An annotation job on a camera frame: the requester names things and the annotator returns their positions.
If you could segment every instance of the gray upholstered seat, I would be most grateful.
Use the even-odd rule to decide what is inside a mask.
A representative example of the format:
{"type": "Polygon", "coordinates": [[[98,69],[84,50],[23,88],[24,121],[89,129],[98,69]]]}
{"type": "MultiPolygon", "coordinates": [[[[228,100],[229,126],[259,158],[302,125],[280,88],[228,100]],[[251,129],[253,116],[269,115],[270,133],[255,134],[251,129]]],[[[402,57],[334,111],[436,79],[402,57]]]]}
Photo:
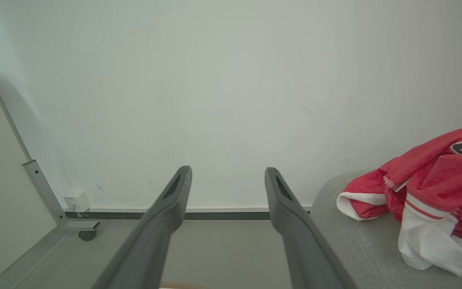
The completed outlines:
{"type": "Polygon", "coordinates": [[[336,208],[336,197],[352,179],[366,173],[334,177],[317,194],[311,218],[329,241],[359,289],[462,289],[462,277],[432,266],[407,266],[397,249],[399,223],[390,215],[358,222],[336,208]]]}

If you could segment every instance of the electrical outlet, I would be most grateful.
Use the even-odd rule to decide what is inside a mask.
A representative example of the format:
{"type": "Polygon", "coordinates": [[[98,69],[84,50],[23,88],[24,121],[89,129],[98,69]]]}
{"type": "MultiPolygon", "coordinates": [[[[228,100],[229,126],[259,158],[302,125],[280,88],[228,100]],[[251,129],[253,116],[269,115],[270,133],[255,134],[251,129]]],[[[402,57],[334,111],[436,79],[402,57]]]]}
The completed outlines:
{"type": "Polygon", "coordinates": [[[84,191],[77,194],[77,196],[64,196],[64,200],[67,203],[67,207],[72,208],[71,212],[86,212],[90,208],[90,201],[88,201],[87,194],[84,191]]]}

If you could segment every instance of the gray floor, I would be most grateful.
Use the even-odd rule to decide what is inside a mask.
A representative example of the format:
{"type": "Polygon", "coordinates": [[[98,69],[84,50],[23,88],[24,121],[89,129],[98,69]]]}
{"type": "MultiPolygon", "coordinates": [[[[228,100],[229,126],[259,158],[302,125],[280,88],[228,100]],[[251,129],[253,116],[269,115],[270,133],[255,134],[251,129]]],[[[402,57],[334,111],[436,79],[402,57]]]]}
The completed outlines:
{"type": "MultiPolygon", "coordinates": [[[[13,288],[89,289],[136,222],[101,221],[89,242],[74,232],[62,236],[13,288]]],[[[172,236],[162,279],[209,289],[291,288],[282,238],[270,221],[186,220],[172,236]]]]}

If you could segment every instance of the metal bracket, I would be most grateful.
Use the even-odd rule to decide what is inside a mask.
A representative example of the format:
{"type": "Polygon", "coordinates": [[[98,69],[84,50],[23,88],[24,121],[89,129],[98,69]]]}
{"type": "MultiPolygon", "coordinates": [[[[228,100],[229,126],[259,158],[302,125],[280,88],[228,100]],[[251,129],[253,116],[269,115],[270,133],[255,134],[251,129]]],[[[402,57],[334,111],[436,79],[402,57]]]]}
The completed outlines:
{"type": "Polygon", "coordinates": [[[92,232],[99,225],[98,221],[70,221],[64,212],[64,209],[58,202],[53,189],[47,182],[46,176],[42,173],[38,162],[34,159],[24,163],[23,166],[28,173],[38,194],[46,204],[51,216],[62,230],[92,232]]]}

